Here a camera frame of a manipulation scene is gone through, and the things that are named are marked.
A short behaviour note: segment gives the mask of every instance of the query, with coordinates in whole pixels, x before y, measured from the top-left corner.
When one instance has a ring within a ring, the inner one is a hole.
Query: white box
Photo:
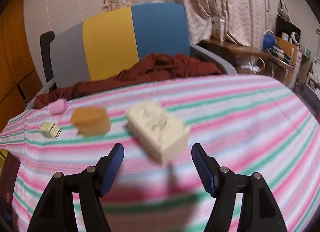
[[[163,165],[187,148],[190,127],[152,101],[134,105],[126,118],[139,144]]]

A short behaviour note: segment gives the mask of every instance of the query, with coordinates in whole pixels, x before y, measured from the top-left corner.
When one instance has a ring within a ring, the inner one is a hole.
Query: chair
[[[221,57],[190,44],[182,5],[151,3],[97,15],[56,36],[50,44],[54,78],[37,95],[54,83],[61,88],[106,79],[150,53],[183,53],[214,62],[224,74],[237,74]],[[34,100],[26,110],[33,108]]]

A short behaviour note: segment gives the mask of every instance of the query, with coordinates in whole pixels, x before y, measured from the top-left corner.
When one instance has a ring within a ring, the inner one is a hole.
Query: silver pin
[[[261,176],[260,173],[255,172],[255,173],[253,174],[253,177],[256,178],[256,179],[261,179],[262,176]]]
[[[58,171],[53,176],[54,178],[59,179],[62,176],[62,173]]]
[[[222,171],[223,173],[227,173],[227,172],[229,171],[229,168],[226,167],[226,166],[222,166],[222,167],[220,168],[220,171]]]
[[[89,166],[87,168],[87,172],[94,172],[96,170],[96,168],[94,166]]]

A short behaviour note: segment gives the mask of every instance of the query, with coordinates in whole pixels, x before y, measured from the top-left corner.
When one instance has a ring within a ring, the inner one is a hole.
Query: brown cloth
[[[35,108],[41,109],[59,98],[71,100],[98,92],[145,82],[222,74],[214,63],[201,62],[184,54],[175,56],[149,54],[129,70],[100,81],[78,82],[36,97]]]

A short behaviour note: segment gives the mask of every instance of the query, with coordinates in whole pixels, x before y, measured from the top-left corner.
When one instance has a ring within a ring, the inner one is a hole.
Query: gray armrest
[[[24,111],[33,109],[33,107],[35,106],[36,97],[41,94],[45,94],[50,88],[52,88],[54,84],[55,84],[55,80],[53,78],[37,93],[37,95],[35,95],[35,97],[30,101],[30,103],[27,105]]]
[[[236,69],[229,62],[199,45],[190,44],[190,55],[191,57],[199,55],[207,62],[214,62],[219,69],[224,69],[226,74],[238,74]]]

